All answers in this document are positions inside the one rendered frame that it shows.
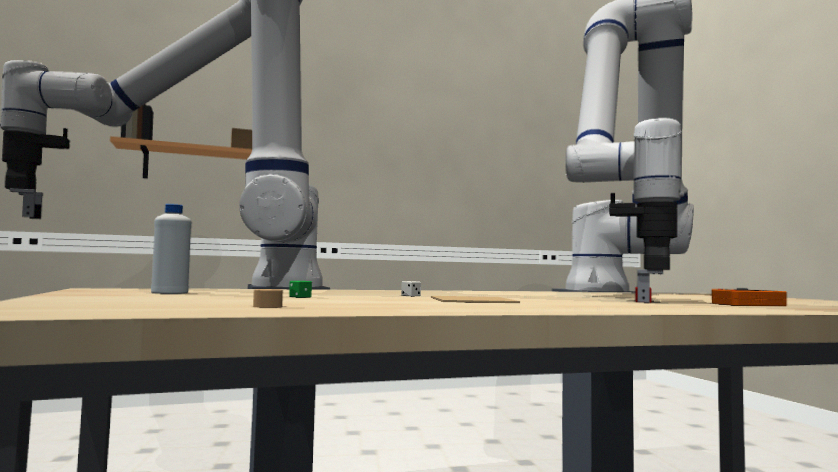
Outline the orange digital multimeter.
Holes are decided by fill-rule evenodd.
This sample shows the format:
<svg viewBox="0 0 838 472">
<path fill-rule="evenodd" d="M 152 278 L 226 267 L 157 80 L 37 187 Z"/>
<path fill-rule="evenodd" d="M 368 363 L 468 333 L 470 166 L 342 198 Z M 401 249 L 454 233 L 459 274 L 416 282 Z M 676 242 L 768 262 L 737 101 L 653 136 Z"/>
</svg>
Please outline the orange digital multimeter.
<svg viewBox="0 0 838 472">
<path fill-rule="evenodd" d="M 786 291 L 712 289 L 712 304 L 731 306 L 787 306 Z"/>
</svg>

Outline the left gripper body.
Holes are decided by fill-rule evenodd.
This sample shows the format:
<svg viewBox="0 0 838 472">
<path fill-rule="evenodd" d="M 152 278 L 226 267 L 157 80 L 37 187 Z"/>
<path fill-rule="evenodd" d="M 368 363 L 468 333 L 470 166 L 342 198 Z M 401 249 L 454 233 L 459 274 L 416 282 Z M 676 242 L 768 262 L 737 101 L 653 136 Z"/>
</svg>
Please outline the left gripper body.
<svg viewBox="0 0 838 472">
<path fill-rule="evenodd" d="M 680 196 L 679 196 L 680 191 Z M 644 269 L 670 270 L 670 239 L 677 238 L 677 203 L 684 196 L 681 181 L 654 179 L 634 182 L 634 201 L 615 203 L 611 193 L 609 215 L 637 215 L 637 238 L 644 241 Z"/>
</svg>

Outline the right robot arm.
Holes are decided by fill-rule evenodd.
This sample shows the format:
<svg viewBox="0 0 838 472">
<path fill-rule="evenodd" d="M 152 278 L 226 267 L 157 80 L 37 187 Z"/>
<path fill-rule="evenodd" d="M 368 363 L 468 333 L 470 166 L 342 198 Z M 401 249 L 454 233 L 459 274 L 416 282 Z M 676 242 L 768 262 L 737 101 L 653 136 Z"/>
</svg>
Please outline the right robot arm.
<svg viewBox="0 0 838 472">
<path fill-rule="evenodd" d="M 52 72 L 38 62 L 8 61 L 1 113 L 47 119 L 48 108 L 72 109 L 119 127 L 133 111 L 251 37 L 252 153 L 245 161 L 240 214 L 248 229 L 262 237 L 252 286 L 312 281 L 312 287 L 322 287 L 318 191 L 309 185 L 309 163 L 302 154 L 301 2 L 239 0 L 109 84 L 98 74 Z"/>
</svg>

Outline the green die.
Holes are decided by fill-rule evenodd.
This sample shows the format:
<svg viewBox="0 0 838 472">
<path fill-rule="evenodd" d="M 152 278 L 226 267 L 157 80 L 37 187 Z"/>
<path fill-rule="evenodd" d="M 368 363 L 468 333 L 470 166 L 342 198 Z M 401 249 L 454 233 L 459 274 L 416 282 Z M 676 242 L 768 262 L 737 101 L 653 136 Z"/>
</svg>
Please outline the green die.
<svg viewBox="0 0 838 472">
<path fill-rule="evenodd" d="M 311 281 L 290 281 L 289 297 L 310 298 L 312 295 Z"/>
</svg>

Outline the brown square mat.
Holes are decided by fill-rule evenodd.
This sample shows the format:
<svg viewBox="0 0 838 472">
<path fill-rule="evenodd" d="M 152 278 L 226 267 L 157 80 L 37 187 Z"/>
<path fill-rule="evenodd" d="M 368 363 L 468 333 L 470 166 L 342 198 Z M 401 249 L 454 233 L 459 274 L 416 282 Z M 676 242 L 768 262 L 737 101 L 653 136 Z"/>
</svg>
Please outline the brown square mat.
<svg viewBox="0 0 838 472">
<path fill-rule="evenodd" d="M 441 302 L 460 303 L 520 303 L 520 301 L 502 297 L 475 297 L 475 296 L 431 296 Z"/>
</svg>

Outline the brown cylinder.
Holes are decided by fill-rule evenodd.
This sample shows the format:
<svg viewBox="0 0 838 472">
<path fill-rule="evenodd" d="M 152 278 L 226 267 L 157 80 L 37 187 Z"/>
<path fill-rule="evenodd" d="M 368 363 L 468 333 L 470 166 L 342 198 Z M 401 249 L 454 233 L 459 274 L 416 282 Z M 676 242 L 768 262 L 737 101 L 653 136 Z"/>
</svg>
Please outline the brown cylinder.
<svg viewBox="0 0 838 472">
<path fill-rule="evenodd" d="M 253 307 L 255 308 L 281 308 L 283 305 L 283 290 L 277 289 L 255 289 L 253 296 Z"/>
</svg>

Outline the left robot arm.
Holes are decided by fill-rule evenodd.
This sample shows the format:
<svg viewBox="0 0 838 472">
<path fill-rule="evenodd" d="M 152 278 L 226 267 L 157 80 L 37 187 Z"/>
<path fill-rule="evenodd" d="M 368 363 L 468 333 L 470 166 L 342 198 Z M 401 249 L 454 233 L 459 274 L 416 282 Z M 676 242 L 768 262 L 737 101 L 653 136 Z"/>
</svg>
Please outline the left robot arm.
<svg viewBox="0 0 838 472">
<path fill-rule="evenodd" d="M 682 182 L 684 35 L 691 31 L 692 0 L 615 0 L 600 8 L 585 29 L 577 139 L 566 149 L 571 182 L 681 180 L 670 254 L 687 252 L 693 228 Z M 638 124 L 634 142 L 614 143 L 620 59 L 631 41 L 638 41 Z M 636 237 L 636 216 L 610 216 L 609 204 L 573 209 L 567 290 L 629 291 L 623 254 L 644 254 L 644 241 Z"/>
</svg>

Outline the grey plastic bottle with blue cap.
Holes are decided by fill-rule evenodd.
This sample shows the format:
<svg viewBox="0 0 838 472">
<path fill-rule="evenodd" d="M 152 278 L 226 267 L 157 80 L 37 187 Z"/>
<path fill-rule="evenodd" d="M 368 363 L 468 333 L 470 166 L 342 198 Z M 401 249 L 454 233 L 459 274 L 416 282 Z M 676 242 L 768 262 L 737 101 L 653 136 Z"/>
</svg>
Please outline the grey plastic bottle with blue cap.
<svg viewBox="0 0 838 472">
<path fill-rule="evenodd" d="M 182 211 L 182 205 L 166 204 L 166 214 L 155 218 L 151 286 L 153 294 L 189 292 L 192 221 L 182 215 Z"/>
</svg>

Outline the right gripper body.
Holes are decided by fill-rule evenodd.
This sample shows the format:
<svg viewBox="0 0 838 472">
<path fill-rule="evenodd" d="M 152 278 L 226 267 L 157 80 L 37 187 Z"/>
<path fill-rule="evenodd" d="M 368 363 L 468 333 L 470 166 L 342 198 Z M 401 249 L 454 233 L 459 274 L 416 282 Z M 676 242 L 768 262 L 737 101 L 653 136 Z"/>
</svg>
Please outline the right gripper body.
<svg viewBox="0 0 838 472">
<path fill-rule="evenodd" d="M 63 128 L 63 136 L 47 135 L 46 122 L 46 118 L 34 114 L 1 113 L 2 161 L 7 163 L 5 188 L 36 190 L 35 173 L 42 164 L 42 147 L 70 149 L 68 129 Z"/>
</svg>

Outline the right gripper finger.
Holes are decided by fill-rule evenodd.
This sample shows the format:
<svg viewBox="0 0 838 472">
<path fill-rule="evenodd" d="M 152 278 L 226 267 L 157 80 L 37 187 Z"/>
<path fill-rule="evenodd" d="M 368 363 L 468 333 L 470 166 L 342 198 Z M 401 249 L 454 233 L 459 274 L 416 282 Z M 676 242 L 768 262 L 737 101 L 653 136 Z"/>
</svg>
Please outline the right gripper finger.
<svg viewBox="0 0 838 472">
<path fill-rule="evenodd" d="M 19 195 L 23 195 L 23 193 L 18 193 Z M 42 214 L 42 192 L 36 192 L 35 194 L 35 217 L 30 219 L 41 219 Z"/>
<path fill-rule="evenodd" d="M 23 193 L 22 217 L 34 217 L 35 214 L 35 193 L 34 189 L 10 188 L 10 192 Z"/>
</svg>

